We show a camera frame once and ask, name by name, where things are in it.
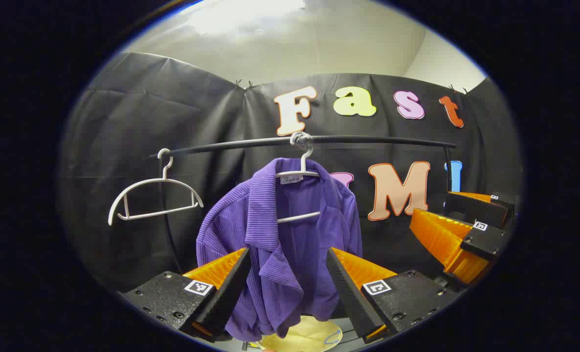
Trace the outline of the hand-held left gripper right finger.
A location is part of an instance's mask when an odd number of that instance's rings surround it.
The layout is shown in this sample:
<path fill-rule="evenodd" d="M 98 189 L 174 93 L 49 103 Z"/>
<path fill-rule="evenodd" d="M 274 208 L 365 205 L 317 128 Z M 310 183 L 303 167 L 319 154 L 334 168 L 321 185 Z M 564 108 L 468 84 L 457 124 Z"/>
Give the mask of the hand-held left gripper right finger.
<path fill-rule="evenodd" d="M 365 343 L 413 329 L 460 298 L 418 270 L 395 273 L 334 247 L 327 252 L 327 269 Z"/>

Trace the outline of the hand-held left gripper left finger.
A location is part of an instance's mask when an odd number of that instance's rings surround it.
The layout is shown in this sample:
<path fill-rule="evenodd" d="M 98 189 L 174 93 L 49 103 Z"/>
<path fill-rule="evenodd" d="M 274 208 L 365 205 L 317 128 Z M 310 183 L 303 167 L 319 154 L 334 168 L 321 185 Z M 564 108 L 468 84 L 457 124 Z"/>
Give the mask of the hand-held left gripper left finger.
<path fill-rule="evenodd" d="M 216 342 L 247 286 L 250 250 L 242 248 L 184 274 L 161 272 L 120 296 L 163 326 Z"/>

